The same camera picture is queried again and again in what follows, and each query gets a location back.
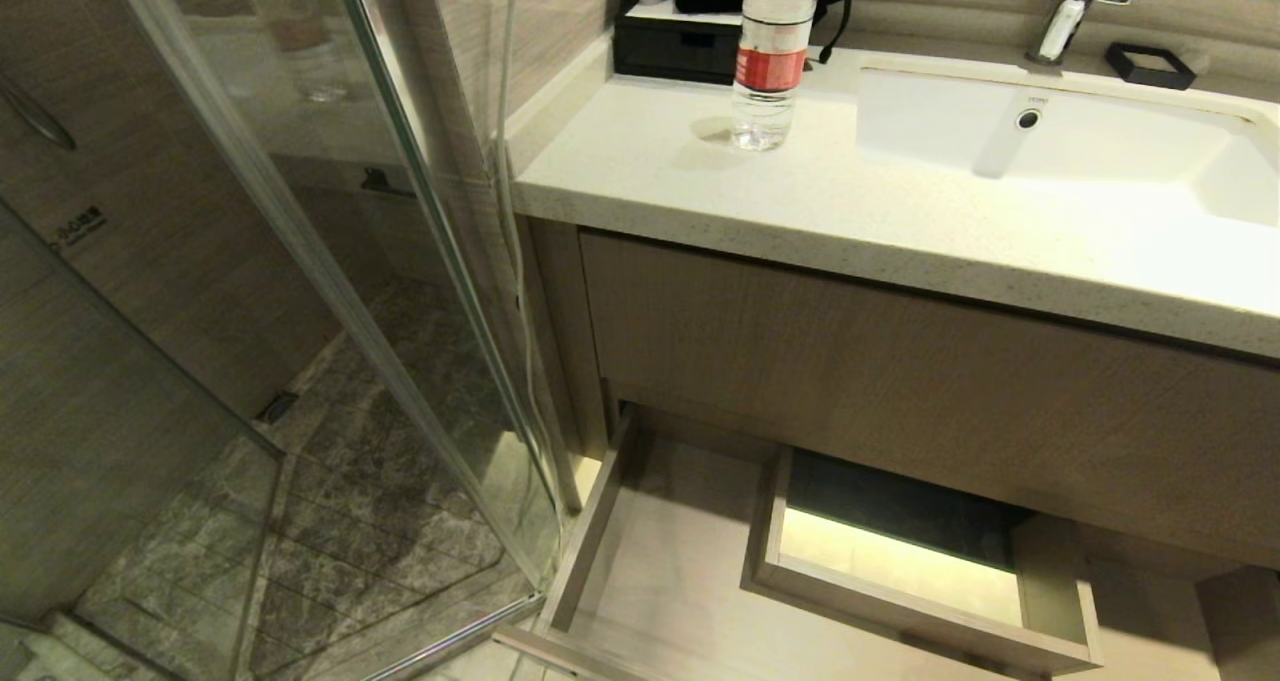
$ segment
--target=tile floor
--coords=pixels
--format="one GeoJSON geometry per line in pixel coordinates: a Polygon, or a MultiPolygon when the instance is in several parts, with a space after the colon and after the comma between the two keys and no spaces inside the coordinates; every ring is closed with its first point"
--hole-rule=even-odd
{"type": "MultiPolygon", "coordinates": [[[[471,326],[451,305],[448,289],[401,280],[371,311],[483,469],[508,422],[471,326]]],[[[429,644],[433,627],[443,636],[530,591],[346,335],[292,390],[293,408],[261,429],[287,457],[256,576],[265,501],[242,503],[237,516],[223,513],[223,497],[193,492],[92,586],[79,616],[183,677],[221,680],[252,595],[237,677],[357,678],[429,644]]],[[[202,484],[270,488],[228,461],[202,484]]]]}

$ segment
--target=drawer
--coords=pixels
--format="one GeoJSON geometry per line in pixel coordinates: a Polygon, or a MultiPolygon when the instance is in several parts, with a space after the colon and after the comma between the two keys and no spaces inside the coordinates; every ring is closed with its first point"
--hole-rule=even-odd
{"type": "Polygon", "coordinates": [[[800,454],[801,472],[796,458],[780,452],[760,495],[756,590],[1037,673],[1102,664],[1074,522],[817,454],[800,454]]]}
{"type": "Polygon", "coordinates": [[[620,398],[1280,568],[1275,367],[622,236],[581,250],[620,398]]]}
{"type": "MultiPolygon", "coordinates": [[[[1275,572],[1242,568],[1197,584],[1094,559],[1070,522],[1051,517],[1032,516],[1011,534],[1014,613],[1028,613],[1024,625],[997,627],[845,579],[808,598],[804,588],[778,590],[776,577],[764,588],[780,449],[792,453],[627,407],[539,621],[498,639],[598,681],[1042,678],[1029,667],[1074,668],[1073,681],[1275,681],[1258,671],[1280,663],[1267,655],[1280,643],[1280,622],[1268,621],[1280,613],[1275,572]],[[845,586],[913,616],[872,620],[865,604],[846,603],[845,586]],[[950,626],[931,636],[941,622],[950,626]]],[[[941,573],[969,584],[954,568],[941,573]]]]}

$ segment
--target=red bottle label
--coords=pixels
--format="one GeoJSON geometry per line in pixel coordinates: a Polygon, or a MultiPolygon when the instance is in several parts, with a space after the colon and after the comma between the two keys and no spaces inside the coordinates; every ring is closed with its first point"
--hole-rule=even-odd
{"type": "Polygon", "coordinates": [[[759,52],[737,49],[737,72],[733,79],[750,90],[764,93],[794,90],[804,74],[805,49],[795,52],[759,52]]]}

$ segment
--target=soap dish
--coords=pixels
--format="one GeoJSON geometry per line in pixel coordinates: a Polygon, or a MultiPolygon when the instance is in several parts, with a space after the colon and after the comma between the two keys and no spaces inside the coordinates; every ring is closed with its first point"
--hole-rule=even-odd
{"type": "Polygon", "coordinates": [[[1111,44],[1107,63],[1130,84],[1184,90],[1196,79],[1196,70],[1166,47],[1111,44]]]}

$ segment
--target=bathroom sink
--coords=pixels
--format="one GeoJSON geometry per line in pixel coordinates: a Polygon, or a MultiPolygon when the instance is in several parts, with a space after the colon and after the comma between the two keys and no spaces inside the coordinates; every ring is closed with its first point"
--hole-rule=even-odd
{"type": "Polygon", "coordinates": [[[864,157],[1130,212],[1201,212],[1280,227],[1280,147],[1267,122],[905,70],[863,69],[858,97],[864,157]]]}

